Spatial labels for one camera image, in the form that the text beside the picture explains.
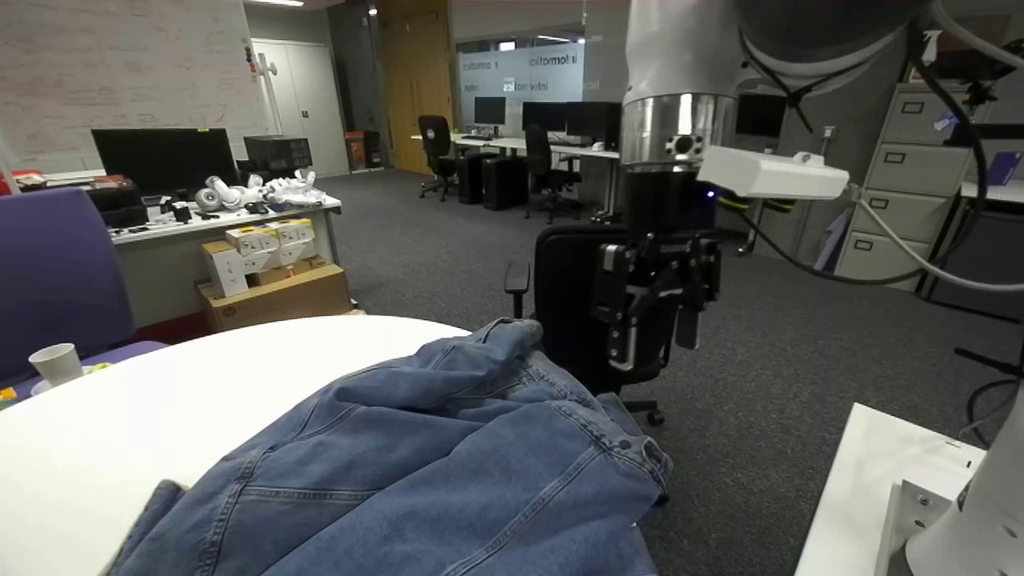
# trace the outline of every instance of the office chair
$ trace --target office chair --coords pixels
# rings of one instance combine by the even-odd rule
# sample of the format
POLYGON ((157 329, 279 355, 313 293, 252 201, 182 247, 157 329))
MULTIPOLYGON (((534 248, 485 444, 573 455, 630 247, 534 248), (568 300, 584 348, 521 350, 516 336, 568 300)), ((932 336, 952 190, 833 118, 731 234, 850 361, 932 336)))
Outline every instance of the office chair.
POLYGON ((458 155, 451 147, 447 118, 446 115, 420 115, 420 138, 422 138, 425 164, 439 176, 437 182, 422 184, 420 199, 425 199, 425 190, 439 190, 439 199, 446 201, 454 184, 454 172, 458 172, 458 155))
POLYGON ((549 128, 527 124, 524 128, 524 164, 527 164, 527 194, 543 194, 549 201, 549 224, 559 208, 559 190, 580 182, 580 172, 552 169, 552 140, 549 128))
MULTIPOLYGON (((507 272, 511 313, 521 317, 521 297, 534 285, 534 320, 543 327, 549 357, 578 374, 594 393, 618 393, 627 384, 653 379, 668 361, 666 348, 662 361, 633 372, 607 364, 607 327, 594 317, 594 291, 598 278, 598 247, 625 240, 630 240, 627 226, 549 226, 534 247, 534 281, 524 266, 508 266, 507 272)), ((647 411, 650 426, 666 421, 657 398, 627 398, 627 410, 647 411)))
POLYGON ((0 384, 31 379, 30 355, 75 343, 85 361, 122 361, 136 320, 110 229, 82 187, 0 199, 0 384))

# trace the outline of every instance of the door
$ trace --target door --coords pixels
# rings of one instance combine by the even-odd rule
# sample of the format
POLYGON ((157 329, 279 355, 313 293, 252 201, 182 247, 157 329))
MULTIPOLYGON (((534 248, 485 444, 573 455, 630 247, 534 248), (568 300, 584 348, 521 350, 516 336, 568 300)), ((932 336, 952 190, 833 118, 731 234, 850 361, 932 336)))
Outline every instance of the door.
POLYGON ((309 138, 317 176, 349 172, 344 100, 334 78, 330 48, 313 40, 252 37, 273 75, 264 83, 273 128, 309 138))
POLYGON ((446 115, 451 120, 451 37, 446 6, 409 6, 389 16, 385 3, 385 91, 389 128, 393 140, 393 167, 430 172, 420 134, 420 115, 446 115))

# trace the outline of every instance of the cable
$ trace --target cable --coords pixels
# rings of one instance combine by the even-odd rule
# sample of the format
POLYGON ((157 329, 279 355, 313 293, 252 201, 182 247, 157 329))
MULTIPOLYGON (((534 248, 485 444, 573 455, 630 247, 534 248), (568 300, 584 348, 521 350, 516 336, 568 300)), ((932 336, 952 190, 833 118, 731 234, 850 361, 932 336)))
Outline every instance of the cable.
POLYGON ((994 281, 972 281, 972 278, 961 278, 952 275, 946 269, 937 269, 935 263, 927 263, 922 253, 916 253, 909 244, 904 244, 904 237, 861 199, 859 201, 863 208, 863 214, 901 247, 901 253, 907 253, 909 258, 916 258, 924 272, 932 272, 935 278, 946 278, 952 285, 961 285, 966 291, 994 291, 994 293, 1024 293, 1024 285, 994 285, 994 281))
POLYGON ((963 221, 961 234, 952 237, 952 244, 935 254, 937 266, 947 266, 952 254, 966 244, 966 237, 972 234, 977 221, 982 217, 982 212, 989 203, 989 161, 986 161, 982 138, 972 128, 970 115, 952 94, 952 89, 942 87, 942 78, 924 67, 922 52, 924 52, 924 30, 919 25, 907 25, 907 61, 919 69, 919 75, 927 83, 927 89, 954 113, 958 124, 966 134, 966 145, 970 145, 970 154, 972 154, 972 167, 977 167, 977 208, 963 221))
POLYGON ((1021 377, 1001 377, 1001 379, 989 379, 986 388, 977 388, 970 396, 966 396, 966 421, 970 421, 970 432, 989 449, 989 437, 982 436, 982 421, 994 418, 1000 410, 994 410, 994 416, 986 418, 977 418, 977 410, 980 410, 980 398, 994 391, 1001 391, 1001 388, 1021 388, 1021 377))
POLYGON ((946 6, 942 0, 932 3, 932 16, 935 16, 935 23, 937 23, 942 28, 947 28, 947 30, 952 30, 954 37, 961 37, 963 43, 982 52, 986 58, 1001 61, 1001 62, 1010 62, 1010 67, 1024 67, 1024 58, 1017 58, 1017 54, 1012 54, 1012 52, 1005 52, 1005 48, 1000 48, 1000 43, 989 43, 989 40, 982 40, 977 30, 963 28, 963 25, 947 11, 947 6, 946 6))
POLYGON ((919 278, 922 272, 913 269, 907 275, 892 275, 892 278, 850 278, 850 275, 828 275, 828 272, 821 272, 806 263, 801 263, 797 254, 791 254, 783 247, 777 247, 746 212, 733 212, 748 229, 756 229, 769 247, 771 253, 777 253, 783 263, 791 263, 793 269, 813 275, 813 278, 822 278, 822 281, 835 281, 835 285, 901 285, 901 281, 909 281, 909 278, 919 278))

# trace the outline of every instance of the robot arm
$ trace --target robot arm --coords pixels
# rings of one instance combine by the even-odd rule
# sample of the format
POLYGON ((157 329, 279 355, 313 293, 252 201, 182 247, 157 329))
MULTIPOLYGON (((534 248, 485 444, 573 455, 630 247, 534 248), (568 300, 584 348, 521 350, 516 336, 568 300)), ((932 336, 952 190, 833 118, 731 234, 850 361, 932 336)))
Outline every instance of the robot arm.
MULTIPOLYGON (((602 247, 597 313, 607 361, 662 361, 666 327, 692 343, 716 293, 713 184, 748 199, 838 199, 843 169, 818 155, 728 150, 724 113, 743 52, 787 94, 843 89, 932 0, 633 0, 620 124, 625 217, 633 244, 602 247)), ((1024 572, 1024 393, 961 502, 892 557, 919 576, 1024 572)))

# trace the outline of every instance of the ceiling light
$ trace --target ceiling light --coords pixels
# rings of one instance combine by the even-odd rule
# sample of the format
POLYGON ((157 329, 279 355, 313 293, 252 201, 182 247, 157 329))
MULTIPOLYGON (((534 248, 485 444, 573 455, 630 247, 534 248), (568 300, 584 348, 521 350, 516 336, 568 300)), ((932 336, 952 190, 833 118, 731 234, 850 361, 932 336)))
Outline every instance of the ceiling light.
POLYGON ((306 6, 306 0, 250 0, 250 3, 268 3, 268 6, 306 6))

